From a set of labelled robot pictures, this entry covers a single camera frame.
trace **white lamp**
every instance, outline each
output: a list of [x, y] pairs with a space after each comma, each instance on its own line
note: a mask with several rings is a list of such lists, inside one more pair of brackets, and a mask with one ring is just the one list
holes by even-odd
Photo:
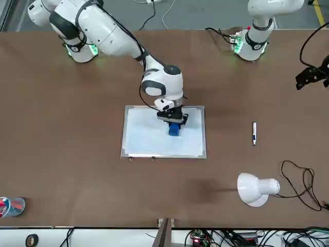
[[237, 179], [237, 190], [241, 200], [251, 207], [263, 206], [268, 195], [277, 194], [280, 184], [275, 179], [259, 179], [248, 173], [241, 173]]

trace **brown table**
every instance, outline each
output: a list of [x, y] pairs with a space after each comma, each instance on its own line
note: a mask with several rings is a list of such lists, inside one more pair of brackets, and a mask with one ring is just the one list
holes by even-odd
[[[186, 105], [206, 107], [208, 158], [129, 161], [120, 158], [124, 107], [142, 104], [142, 67], [105, 55], [75, 64], [54, 33], [1, 33], [1, 196], [25, 197], [27, 208], [0, 225], [148, 227], [172, 217], [179, 227], [327, 226], [328, 212], [298, 199], [252, 208], [234, 191], [239, 173], [249, 172], [278, 179], [281, 193], [293, 195], [280, 177], [287, 159], [312, 167], [317, 197], [329, 200], [329, 92], [322, 83], [295, 89], [309, 34], [276, 30], [251, 63], [207, 31], [137, 33], [153, 55], [183, 70]], [[328, 40], [327, 31], [316, 35], [305, 60], [320, 65]], [[286, 171], [301, 190], [301, 171]]]

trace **blue object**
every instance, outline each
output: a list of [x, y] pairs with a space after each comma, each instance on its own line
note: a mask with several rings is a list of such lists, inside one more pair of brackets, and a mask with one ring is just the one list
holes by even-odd
[[169, 126], [169, 135], [179, 136], [179, 124], [172, 122]]

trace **green led light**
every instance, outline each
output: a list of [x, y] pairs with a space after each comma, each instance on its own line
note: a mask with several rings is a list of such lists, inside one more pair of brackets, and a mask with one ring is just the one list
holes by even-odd
[[[96, 56], [96, 55], [99, 54], [99, 52], [98, 52], [98, 48], [97, 48], [96, 45], [88, 45], [88, 46], [89, 46], [89, 48], [90, 48], [90, 50], [92, 51], [92, 53], [93, 53], [94, 56]], [[66, 49], [67, 49], [68, 54], [72, 57], [72, 54], [71, 54], [70, 49], [67, 47], [67, 45], [65, 45], [65, 47], [66, 47]]]
[[96, 45], [90, 45], [89, 48], [92, 51], [94, 56], [98, 55], [98, 48]]

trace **white pen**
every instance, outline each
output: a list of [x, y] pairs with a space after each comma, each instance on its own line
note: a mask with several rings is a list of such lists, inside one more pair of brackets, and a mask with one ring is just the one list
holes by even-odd
[[252, 122], [252, 144], [255, 146], [257, 141], [257, 123]]

